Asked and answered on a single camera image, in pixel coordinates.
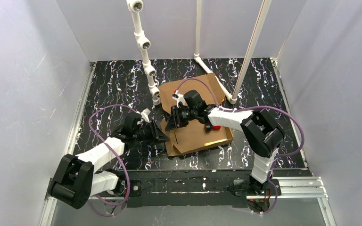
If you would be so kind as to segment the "brown cardboard box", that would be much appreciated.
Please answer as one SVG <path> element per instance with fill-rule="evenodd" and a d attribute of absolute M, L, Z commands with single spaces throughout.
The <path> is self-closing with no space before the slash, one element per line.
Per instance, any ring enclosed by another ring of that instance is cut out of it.
<path fill-rule="evenodd" d="M 221 101 L 223 98 L 225 98 L 225 94 L 222 91 L 216 75 L 214 73 L 209 73 L 197 76 L 196 78 L 201 80 L 203 83 L 196 80 L 188 80 L 180 87 L 180 93 L 185 94 L 186 92 L 194 89 L 200 94 L 206 103 L 213 104 L 213 97 L 210 91 L 207 89 L 210 87 L 214 93 L 215 99 L 219 104 L 221 104 Z M 172 99 L 172 94 L 180 84 L 181 80 L 178 80 L 164 83 L 158 87 L 160 91 L 162 109 L 166 113 L 170 113 L 171 107 L 176 105 L 176 101 Z M 220 130 L 212 130 L 206 133 L 204 130 L 204 125 L 198 122 L 198 120 L 190 121 L 189 124 L 184 128 L 174 129 L 171 131 L 165 131 L 166 125 L 167 120 L 162 119 L 160 123 L 161 129 L 170 138 L 170 140 L 165 143 L 165 148 L 169 157 L 190 154 L 218 146 L 204 146 L 204 143 L 207 142 L 228 139 L 227 142 L 222 144 L 228 145 L 234 139 L 233 132 L 230 128 L 221 126 Z"/>

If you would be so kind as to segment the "red black knob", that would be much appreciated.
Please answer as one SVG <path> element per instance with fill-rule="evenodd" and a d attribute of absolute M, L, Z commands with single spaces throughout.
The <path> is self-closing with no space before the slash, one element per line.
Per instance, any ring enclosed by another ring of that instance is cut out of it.
<path fill-rule="evenodd" d="M 220 129 L 221 129 L 221 126 L 217 126 L 217 125 L 213 126 L 211 124 L 205 124 L 204 125 L 204 130 L 205 130 L 206 133 L 208 133 L 208 132 L 210 132 L 212 130 L 220 130 Z"/>

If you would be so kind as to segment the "yellow rectangular block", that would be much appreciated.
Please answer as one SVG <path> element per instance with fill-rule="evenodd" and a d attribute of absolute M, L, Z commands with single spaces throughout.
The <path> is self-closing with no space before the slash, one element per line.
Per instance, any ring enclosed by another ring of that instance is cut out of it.
<path fill-rule="evenodd" d="M 220 139 L 220 140 L 204 143 L 204 146 L 222 145 L 224 142 L 227 142 L 227 141 L 228 141 L 228 139 Z"/>

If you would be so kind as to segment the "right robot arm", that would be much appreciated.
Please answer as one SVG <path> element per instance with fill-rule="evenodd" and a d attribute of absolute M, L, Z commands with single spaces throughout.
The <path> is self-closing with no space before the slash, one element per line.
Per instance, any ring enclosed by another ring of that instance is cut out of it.
<path fill-rule="evenodd" d="M 268 189 L 273 172 L 273 163 L 278 154 L 285 132 L 266 110 L 232 110 L 215 104 L 207 104 L 196 90 L 172 95 L 176 105 L 171 107 L 166 131 L 186 127 L 197 120 L 204 125 L 205 132 L 227 127 L 244 133 L 254 152 L 254 166 L 249 179 L 227 190 L 235 196 L 259 195 Z"/>

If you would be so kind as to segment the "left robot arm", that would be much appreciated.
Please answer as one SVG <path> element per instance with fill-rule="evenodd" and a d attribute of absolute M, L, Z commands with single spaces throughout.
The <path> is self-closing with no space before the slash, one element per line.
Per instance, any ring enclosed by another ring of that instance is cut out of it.
<path fill-rule="evenodd" d="M 114 170 L 98 170 L 117 156 L 121 156 L 129 144 L 146 142 L 156 145 L 169 141 L 159 125 L 148 118 L 149 110 L 131 112 L 103 143 L 78 154 L 62 157 L 48 187 L 48 195 L 74 209 L 86 204 L 93 195 L 115 190 L 119 181 L 125 181 L 125 173 Z"/>

